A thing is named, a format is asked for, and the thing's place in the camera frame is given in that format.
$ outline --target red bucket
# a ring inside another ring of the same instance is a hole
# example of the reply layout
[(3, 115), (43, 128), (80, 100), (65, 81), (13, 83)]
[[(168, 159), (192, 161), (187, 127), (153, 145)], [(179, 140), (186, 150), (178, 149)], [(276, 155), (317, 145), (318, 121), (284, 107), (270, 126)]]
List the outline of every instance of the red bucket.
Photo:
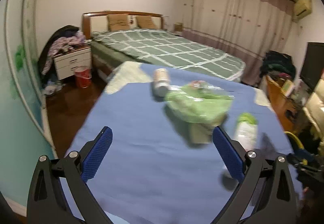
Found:
[(87, 88), (91, 84), (91, 71), (86, 66), (77, 67), (74, 70), (74, 76), (79, 88)]

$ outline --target television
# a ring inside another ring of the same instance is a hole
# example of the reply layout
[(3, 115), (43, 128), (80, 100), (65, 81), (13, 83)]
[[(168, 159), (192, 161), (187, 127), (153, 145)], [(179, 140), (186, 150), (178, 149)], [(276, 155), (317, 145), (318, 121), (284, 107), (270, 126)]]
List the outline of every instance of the television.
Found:
[(324, 43), (308, 43), (301, 80), (313, 91), (324, 69)]

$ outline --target blue gripper pad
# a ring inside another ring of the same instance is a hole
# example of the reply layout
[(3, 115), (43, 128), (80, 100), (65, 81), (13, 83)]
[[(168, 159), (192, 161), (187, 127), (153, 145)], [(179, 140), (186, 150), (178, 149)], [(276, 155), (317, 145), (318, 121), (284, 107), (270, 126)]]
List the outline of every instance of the blue gripper pad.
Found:
[(103, 158), (112, 143), (112, 130), (108, 127), (92, 147), (82, 163), (81, 178), (86, 183), (94, 178)]
[(243, 181), (243, 161), (219, 127), (213, 130), (213, 143), (221, 155), (232, 178)]

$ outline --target metal bolt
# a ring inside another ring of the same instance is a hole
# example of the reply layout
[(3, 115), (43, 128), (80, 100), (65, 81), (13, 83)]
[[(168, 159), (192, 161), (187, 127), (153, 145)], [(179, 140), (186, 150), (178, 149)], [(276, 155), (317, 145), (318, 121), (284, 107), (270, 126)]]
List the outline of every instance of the metal bolt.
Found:
[(249, 157), (251, 157), (251, 158), (255, 158), (255, 157), (257, 156), (257, 154), (256, 154), (255, 152), (253, 152), (253, 151), (249, 151), (249, 152), (247, 153), (247, 155), (248, 155)]
[(74, 158), (78, 156), (78, 152), (77, 151), (72, 151), (69, 153), (69, 157)]
[(279, 156), (279, 157), (278, 157), (278, 160), (279, 160), (280, 163), (285, 162), (285, 159), (284, 159), (282, 156)]
[(46, 155), (42, 155), (40, 158), (39, 158), (40, 162), (44, 162), (46, 160)]

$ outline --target cream leather chair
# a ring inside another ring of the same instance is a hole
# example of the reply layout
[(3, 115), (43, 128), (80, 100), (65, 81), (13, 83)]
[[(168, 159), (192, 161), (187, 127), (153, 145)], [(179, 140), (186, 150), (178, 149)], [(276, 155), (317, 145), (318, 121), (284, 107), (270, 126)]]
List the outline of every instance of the cream leather chair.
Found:
[(303, 111), (313, 124), (311, 131), (314, 132), (315, 139), (321, 140), (318, 151), (324, 156), (324, 74), (303, 107)]

